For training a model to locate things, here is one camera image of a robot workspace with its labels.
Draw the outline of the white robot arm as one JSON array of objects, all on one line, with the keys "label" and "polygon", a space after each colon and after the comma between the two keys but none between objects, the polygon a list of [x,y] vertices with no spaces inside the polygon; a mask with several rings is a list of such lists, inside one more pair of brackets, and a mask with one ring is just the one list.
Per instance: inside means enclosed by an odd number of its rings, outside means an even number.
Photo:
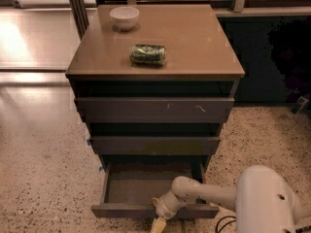
[{"label": "white robot arm", "polygon": [[266,166],[253,165],[241,173],[235,186],[175,178],[171,188],[153,200],[156,218],[151,233],[162,233],[166,221],[196,199],[235,212],[237,233],[295,233],[303,218],[301,203],[285,180]]}]

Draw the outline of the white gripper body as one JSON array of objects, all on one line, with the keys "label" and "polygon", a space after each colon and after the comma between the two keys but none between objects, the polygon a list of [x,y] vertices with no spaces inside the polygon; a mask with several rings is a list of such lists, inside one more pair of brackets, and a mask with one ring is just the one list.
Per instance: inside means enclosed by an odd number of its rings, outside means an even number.
[{"label": "white gripper body", "polygon": [[152,202],[155,206],[156,215],[165,220],[173,218],[184,207],[184,202],[172,191],[164,193],[159,198],[153,198]]}]

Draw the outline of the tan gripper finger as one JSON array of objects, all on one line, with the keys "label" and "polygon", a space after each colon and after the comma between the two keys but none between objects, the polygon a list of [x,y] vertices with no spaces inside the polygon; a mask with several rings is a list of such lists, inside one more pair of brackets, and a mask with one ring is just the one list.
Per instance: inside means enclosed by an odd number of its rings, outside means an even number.
[{"label": "tan gripper finger", "polygon": [[162,217],[153,220],[151,233],[162,233],[166,226],[166,220]]}]

